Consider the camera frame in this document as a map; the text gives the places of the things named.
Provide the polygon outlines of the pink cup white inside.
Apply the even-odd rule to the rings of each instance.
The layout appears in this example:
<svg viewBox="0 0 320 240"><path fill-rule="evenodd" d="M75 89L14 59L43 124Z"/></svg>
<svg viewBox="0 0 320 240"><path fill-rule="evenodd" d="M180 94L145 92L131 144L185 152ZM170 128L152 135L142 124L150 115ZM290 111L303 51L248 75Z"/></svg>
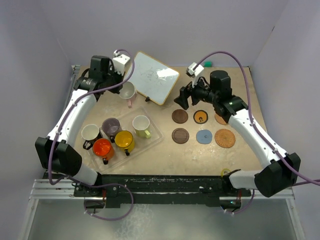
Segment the pink cup white inside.
<svg viewBox="0 0 320 240"><path fill-rule="evenodd" d="M119 91L119 97L126 101L128 108L133 107L133 102L137 97L137 90L133 83L127 81L122 85L122 89Z"/></svg>

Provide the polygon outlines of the woven rattan coaster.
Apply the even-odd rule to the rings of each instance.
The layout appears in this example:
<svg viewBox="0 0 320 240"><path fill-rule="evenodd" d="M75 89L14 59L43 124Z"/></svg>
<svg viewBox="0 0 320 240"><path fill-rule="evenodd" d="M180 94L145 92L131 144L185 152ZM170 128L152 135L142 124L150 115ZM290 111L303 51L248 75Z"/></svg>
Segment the woven rattan coaster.
<svg viewBox="0 0 320 240"><path fill-rule="evenodd" d="M236 137L234 133L228 129L219 129L214 134L215 142L222 148L231 148L236 143Z"/></svg>

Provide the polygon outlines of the tan cork coaster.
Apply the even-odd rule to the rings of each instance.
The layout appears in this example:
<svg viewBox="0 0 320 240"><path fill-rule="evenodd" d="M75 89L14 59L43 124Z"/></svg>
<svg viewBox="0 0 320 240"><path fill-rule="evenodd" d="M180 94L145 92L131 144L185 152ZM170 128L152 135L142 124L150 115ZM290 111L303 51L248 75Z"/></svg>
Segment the tan cork coaster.
<svg viewBox="0 0 320 240"><path fill-rule="evenodd" d="M221 116L219 116L216 113L214 114L214 118L219 124L224 125L224 126L228 125L228 123Z"/></svg>

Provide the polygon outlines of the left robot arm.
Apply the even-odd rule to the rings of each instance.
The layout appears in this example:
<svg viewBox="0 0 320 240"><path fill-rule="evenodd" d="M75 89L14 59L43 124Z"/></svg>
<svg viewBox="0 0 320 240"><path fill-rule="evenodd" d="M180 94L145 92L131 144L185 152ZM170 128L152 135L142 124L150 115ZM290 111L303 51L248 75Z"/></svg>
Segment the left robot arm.
<svg viewBox="0 0 320 240"><path fill-rule="evenodd" d="M93 106L105 91L118 94L130 57L115 52L113 58L94 55L90 67L75 81L70 100L55 127L46 137L38 137L35 149L41 166L51 175L63 174L85 184L91 196L103 191L99 173L83 163L74 149L78 132Z"/></svg>

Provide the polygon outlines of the orange black-rimmed coaster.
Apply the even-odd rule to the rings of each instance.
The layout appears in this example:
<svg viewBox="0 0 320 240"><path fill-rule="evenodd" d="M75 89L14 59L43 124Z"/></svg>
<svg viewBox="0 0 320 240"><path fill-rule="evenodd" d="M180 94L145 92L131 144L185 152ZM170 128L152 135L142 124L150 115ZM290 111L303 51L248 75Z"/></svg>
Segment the orange black-rimmed coaster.
<svg viewBox="0 0 320 240"><path fill-rule="evenodd" d="M197 124L205 124L209 119L209 115L206 111L204 110L197 110L194 114L193 114L193 120L195 121L195 123Z"/></svg>

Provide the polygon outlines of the dark brown wooden coaster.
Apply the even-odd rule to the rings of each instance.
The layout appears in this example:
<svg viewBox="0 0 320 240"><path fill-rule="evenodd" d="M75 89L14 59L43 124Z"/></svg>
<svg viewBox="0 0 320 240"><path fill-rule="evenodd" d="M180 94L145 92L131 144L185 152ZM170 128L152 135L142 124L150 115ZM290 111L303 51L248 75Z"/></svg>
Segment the dark brown wooden coaster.
<svg viewBox="0 0 320 240"><path fill-rule="evenodd" d="M188 120L189 116L185 110L176 109L172 112L171 118L175 123L183 124Z"/></svg>

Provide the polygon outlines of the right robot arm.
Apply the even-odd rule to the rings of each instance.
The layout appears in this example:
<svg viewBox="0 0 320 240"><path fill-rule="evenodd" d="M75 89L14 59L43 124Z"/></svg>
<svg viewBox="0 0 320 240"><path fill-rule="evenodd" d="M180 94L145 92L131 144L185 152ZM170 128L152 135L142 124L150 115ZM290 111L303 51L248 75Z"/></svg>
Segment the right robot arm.
<svg viewBox="0 0 320 240"><path fill-rule="evenodd" d="M187 70L192 81L179 90L174 102L184 110L202 101L212 104L214 111L236 130L258 158L261 171L234 170L224 177L222 190L228 196L240 189L258 190L269 198L293 186L297 182L297 172L301 159L296 153L288 153L280 147L250 115L248 105L232 93L231 78L224 70L214 70L207 82L202 73Z"/></svg>

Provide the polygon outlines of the blue round coaster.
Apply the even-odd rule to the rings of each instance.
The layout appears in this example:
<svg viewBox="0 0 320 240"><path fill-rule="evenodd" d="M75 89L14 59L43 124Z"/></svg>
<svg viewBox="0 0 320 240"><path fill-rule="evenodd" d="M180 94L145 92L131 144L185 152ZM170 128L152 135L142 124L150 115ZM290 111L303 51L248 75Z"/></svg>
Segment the blue round coaster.
<svg viewBox="0 0 320 240"><path fill-rule="evenodd" d="M203 145L210 144L212 142L212 139L213 139L213 134L208 129L202 129L196 133L196 140L200 144L203 144Z"/></svg>

